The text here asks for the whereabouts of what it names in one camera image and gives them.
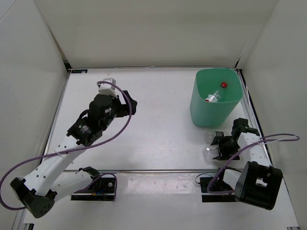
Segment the clear bottle blue white label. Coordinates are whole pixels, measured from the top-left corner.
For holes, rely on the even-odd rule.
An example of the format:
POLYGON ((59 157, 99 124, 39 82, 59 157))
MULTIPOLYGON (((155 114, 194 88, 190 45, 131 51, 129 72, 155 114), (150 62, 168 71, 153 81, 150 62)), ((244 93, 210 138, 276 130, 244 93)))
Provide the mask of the clear bottle blue white label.
POLYGON ((204 147, 202 153, 207 164, 215 164, 215 162, 217 162, 217 160, 214 159, 219 156, 217 145, 209 145, 204 147))

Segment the clear bottle red label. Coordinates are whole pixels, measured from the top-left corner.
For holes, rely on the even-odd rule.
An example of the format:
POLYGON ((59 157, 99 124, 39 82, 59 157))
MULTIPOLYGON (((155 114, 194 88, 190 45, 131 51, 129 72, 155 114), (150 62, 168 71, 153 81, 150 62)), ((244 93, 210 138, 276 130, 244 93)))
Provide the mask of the clear bottle red label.
POLYGON ((209 103, 217 103, 221 100, 222 97, 226 94, 227 83, 222 82, 218 89, 213 94, 208 94, 208 96, 204 99, 209 103))

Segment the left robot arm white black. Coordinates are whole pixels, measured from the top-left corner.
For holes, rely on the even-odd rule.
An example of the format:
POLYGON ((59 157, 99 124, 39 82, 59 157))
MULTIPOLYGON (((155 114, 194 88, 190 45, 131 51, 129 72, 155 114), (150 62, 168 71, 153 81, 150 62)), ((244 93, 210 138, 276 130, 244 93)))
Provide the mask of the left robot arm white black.
POLYGON ((96 192, 101 187, 101 174, 93 167, 80 168, 77 173, 60 179, 73 161, 90 148, 115 118, 131 117, 136 113, 137 101, 122 91, 125 103, 114 92, 100 92, 89 108, 84 110, 68 129, 54 153, 23 178, 10 183, 17 198, 36 219, 48 213, 62 198, 78 191, 96 192))

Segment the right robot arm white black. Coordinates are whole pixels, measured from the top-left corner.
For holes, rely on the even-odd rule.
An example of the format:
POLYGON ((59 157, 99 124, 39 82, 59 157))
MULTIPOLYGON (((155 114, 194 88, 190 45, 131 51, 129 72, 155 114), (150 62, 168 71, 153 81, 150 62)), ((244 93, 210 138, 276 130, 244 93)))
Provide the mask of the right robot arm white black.
POLYGON ((283 173, 271 165, 261 165, 256 161, 247 161, 242 171, 229 167, 233 160, 239 160, 240 154, 256 154, 264 141, 257 129, 248 125, 248 120, 234 120, 229 136, 221 131, 213 133, 211 145, 217 147, 218 161, 225 161, 207 186, 210 194, 233 194, 237 202, 272 210, 275 206, 283 173))

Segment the green plastic bin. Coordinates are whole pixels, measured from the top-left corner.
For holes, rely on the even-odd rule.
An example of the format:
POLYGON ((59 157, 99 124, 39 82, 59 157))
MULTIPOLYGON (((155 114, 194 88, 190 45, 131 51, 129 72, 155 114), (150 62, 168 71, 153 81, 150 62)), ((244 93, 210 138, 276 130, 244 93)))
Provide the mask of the green plastic bin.
POLYGON ((198 127, 220 126, 243 97, 241 83, 232 69, 203 69, 196 73, 190 116, 198 127))

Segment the clear bottle black label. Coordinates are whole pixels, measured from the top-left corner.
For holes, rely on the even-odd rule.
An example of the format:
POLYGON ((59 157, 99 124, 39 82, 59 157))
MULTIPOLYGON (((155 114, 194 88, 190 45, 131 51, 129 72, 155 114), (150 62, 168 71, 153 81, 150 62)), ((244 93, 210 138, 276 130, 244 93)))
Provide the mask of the clear bottle black label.
POLYGON ((207 130, 204 134, 204 140, 207 144, 212 144, 215 137, 223 137, 222 131, 207 130))

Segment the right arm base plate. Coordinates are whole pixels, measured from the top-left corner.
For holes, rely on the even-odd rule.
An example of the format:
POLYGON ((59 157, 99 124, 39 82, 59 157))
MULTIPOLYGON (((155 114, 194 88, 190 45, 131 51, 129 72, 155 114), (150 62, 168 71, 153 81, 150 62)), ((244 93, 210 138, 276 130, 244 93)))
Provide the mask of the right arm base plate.
POLYGON ((195 184, 201 187, 201 198, 203 203, 232 203, 236 202, 233 193, 226 193, 232 188, 220 179, 217 179, 211 186, 211 192, 223 192, 219 194, 210 194, 207 192, 212 176, 207 173, 201 173, 195 177, 195 184))

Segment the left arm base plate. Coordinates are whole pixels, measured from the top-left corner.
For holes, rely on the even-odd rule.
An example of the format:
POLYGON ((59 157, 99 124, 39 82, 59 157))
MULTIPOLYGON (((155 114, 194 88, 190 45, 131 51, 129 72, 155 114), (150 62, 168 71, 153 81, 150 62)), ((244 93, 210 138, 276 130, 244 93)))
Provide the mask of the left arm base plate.
POLYGON ((113 173, 103 173, 89 189, 71 195, 72 201, 105 201, 116 199, 118 180, 113 173))

